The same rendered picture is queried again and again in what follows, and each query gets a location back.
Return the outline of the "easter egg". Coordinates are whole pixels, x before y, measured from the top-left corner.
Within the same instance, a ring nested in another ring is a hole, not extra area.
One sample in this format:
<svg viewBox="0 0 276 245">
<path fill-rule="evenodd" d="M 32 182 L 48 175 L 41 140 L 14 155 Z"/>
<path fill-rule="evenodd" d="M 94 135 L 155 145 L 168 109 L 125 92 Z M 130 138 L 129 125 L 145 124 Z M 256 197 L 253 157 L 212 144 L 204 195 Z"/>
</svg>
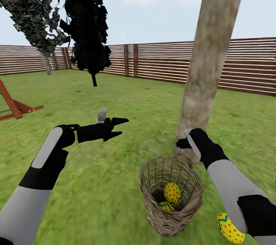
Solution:
<svg viewBox="0 0 276 245">
<path fill-rule="evenodd" d="M 163 202 L 159 203 L 159 205 L 166 212 L 174 212 L 175 211 L 174 208 L 176 207 L 176 206 L 172 206 L 167 201 L 163 201 Z"/>
<path fill-rule="evenodd" d="M 245 239 L 245 234 L 241 233 L 231 222 L 227 213 L 221 212 L 217 215 L 217 225 L 221 233 L 229 241 L 240 244 Z"/>
<path fill-rule="evenodd" d="M 172 206 L 178 206 L 181 203 L 181 189 L 174 182 L 168 182 L 164 187 L 164 198 Z"/>
</svg>

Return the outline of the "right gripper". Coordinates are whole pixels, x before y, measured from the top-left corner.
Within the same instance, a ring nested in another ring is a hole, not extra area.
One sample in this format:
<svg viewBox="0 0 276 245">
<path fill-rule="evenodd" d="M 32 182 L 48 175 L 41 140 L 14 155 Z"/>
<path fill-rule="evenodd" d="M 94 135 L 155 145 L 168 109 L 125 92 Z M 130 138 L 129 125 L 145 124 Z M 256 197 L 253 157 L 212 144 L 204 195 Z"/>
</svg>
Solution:
<svg viewBox="0 0 276 245">
<path fill-rule="evenodd" d="M 187 139 L 179 139 L 176 143 L 177 147 L 180 147 L 181 149 L 191 149 L 192 147 L 188 143 Z"/>
</svg>

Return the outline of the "wicker basket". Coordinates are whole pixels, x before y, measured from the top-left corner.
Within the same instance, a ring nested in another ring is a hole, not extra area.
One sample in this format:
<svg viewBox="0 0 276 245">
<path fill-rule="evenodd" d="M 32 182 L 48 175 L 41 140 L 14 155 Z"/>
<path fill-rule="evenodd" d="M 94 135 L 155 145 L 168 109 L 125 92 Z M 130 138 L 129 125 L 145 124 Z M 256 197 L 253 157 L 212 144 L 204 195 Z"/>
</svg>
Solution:
<svg viewBox="0 0 276 245">
<path fill-rule="evenodd" d="M 187 163 L 180 160 L 182 156 Z M 163 168 L 171 168 L 171 172 Z M 166 201 L 164 187 L 168 182 L 174 182 L 181 189 L 181 203 L 174 212 L 166 212 L 159 205 Z M 203 205 L 204 186 L 193 169 L 191 157 L 183 152 L 173 158 L 150 159 L 141 170 L 140 184 L 148 223 L 163 237 L 177 237 Z"/>
</svg>

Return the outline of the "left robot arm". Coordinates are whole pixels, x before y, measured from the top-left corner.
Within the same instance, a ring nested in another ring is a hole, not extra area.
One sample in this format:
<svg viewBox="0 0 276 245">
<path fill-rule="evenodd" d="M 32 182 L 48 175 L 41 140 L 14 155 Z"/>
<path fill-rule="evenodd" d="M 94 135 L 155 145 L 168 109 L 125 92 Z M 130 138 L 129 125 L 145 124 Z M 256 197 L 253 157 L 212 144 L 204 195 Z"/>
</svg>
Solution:
<svg viewBox="0 0 276 245">
<path fill-rule="evenodd" d="M 115 125 L 129 122 L 125 118 L 105 118 L 107 108 L 99 108 L 96 124 L 59 125 L 53 128 L 27 173 L 0 212 L 0 245 L 32 245 L 52 189 L 66 164 L 68 151 L 77 131 L 78 142 L 110 138 L 122 134 L 112 132 Z"/>
</svg>

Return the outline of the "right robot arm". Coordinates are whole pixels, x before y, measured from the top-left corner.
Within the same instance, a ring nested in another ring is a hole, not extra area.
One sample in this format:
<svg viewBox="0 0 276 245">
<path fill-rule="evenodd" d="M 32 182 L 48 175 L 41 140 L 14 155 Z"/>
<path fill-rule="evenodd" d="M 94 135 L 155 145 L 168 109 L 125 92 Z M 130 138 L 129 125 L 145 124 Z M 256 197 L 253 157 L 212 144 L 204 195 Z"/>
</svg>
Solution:
<svg viewBox="0 0 276 245">
<path fill-rule="evenodd" d="M 276 245 L 276 204 L 253 184 L 201 128 L 184 130 L 176 143 L 193 149 L 213 181 L 233 225 L 250 234 L 259 245 Z"/>
</svg>

